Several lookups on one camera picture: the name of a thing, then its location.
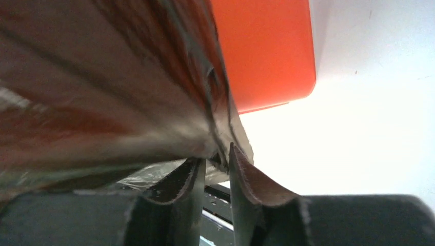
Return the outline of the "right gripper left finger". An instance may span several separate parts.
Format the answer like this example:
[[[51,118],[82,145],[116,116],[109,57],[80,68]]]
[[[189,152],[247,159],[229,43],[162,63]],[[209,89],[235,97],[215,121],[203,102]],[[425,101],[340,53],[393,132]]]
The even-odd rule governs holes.
[[[1,212],[1,245],[199,245],[205,161],[187,159],[140,193],[34,192]]]

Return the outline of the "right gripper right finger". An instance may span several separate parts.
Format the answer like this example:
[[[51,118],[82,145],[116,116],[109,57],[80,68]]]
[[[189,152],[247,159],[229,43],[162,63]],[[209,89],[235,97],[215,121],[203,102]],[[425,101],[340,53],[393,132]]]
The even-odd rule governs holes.
[[[411,195],[302,196],[230,146],[236,245],[434,246],[434,213]]]

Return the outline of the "black plastic trash bag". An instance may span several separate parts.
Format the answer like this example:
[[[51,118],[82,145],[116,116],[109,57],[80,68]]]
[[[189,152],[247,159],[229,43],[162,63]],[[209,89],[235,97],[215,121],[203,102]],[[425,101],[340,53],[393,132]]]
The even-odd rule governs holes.
[[[253,150],[210,1],[1,1],[1,202]]]

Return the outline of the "orange plastic trash bin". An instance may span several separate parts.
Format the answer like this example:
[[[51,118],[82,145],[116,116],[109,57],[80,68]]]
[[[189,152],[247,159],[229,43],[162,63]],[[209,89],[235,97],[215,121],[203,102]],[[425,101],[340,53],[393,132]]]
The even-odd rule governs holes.
[[[316,81],[308,0],[212,1],[238,112],[307,97]]]

